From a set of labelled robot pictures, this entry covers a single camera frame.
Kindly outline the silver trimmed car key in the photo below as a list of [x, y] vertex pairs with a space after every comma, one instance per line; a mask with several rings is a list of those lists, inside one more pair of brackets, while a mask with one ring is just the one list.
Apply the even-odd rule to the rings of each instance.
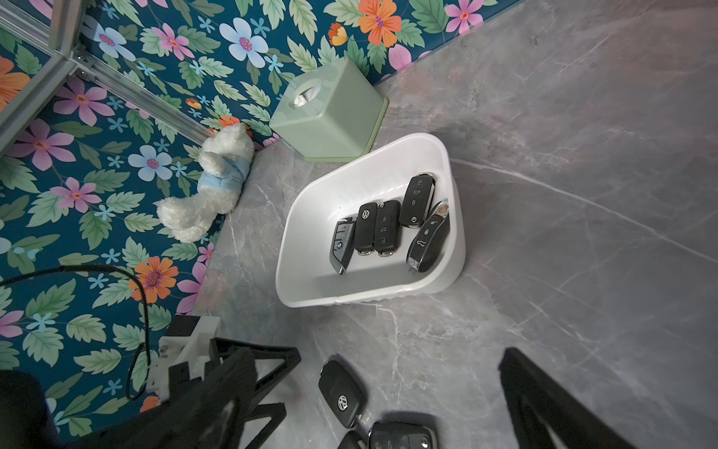
[[346, 217], [340, 219], [334, 229], [329, 260], [339, 275], [347, 271], [355, 251], [355, 225], [353, 217]]

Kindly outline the black car key top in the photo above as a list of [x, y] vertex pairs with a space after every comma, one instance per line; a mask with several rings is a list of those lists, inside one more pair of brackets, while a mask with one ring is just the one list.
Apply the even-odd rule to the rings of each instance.
[[374, 250], [381, 257], [392, 256], [398, 249], [400, 206], [401, 203], [393, 199], [381, 203], [378, 207], [374, 231]]

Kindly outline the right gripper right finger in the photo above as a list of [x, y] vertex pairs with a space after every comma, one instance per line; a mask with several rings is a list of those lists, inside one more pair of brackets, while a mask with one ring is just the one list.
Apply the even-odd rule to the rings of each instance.
[[521, 448], [631, 448], [633, 445], [580, 404], [515, 347], [498, 366], [510, 420]]

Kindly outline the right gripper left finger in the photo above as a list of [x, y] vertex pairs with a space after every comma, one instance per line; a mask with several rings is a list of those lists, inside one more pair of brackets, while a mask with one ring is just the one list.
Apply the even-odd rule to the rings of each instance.
[[238, 448], [257, 381], [252, 352], [239, 349], [177, 400], [68, 448]]

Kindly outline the black slim car key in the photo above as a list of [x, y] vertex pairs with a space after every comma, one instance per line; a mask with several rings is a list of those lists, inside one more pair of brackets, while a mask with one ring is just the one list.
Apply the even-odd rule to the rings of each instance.
[[424, 273], [435, 265], [450, 228], [450, 206], [445, 199], [431, 211], [409, 246], [406, 262], [413, 271]]

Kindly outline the white storage box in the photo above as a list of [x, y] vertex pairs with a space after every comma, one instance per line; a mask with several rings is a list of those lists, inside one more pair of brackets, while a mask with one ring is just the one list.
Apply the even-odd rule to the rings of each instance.
[[[354, 251], [339, 275], [329, 253], [336, 223], [353, 217], [361, 205], [402, 200], [409, 180], [422, 173], [436, 180], [433, 203], [450, 206], [450, 232], [435, 265], [424, 273], [407, 264], [409, 246], [420, 229], [402, 228], [392, 256]], [[313, 181], [291, 207], [276, 272], [280, 301], [293, 308], [328, 306], [374, 299], [435, 294], [450, 286], [466, 261], [461, 205], [445, 145], [426, 133], [391, 142]]]

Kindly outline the black VW car key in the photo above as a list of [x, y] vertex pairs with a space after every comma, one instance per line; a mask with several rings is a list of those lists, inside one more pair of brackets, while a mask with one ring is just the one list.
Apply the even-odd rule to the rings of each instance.
[[374, 235], [378, 213], [378, 204], [363, 204], [357, 213], [355, 223], [355, 250], [361, 256], [368, 256], [374, 251]]

